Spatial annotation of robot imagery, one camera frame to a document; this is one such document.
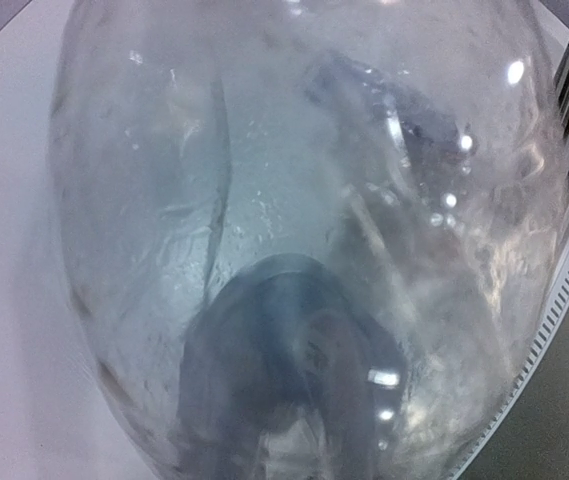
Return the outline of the Pepsi label plastic bottle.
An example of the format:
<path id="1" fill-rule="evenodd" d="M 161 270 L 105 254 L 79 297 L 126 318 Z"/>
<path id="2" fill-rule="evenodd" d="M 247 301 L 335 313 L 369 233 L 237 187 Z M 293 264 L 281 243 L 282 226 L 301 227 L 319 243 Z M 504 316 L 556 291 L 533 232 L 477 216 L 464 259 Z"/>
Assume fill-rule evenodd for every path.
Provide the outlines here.
<path id="1" fill-rule="evenodd" d="M 566 188 L 529 1 L 77 1 L 68 299 L 160 479 L 447 479 L 541 322 Z"/>

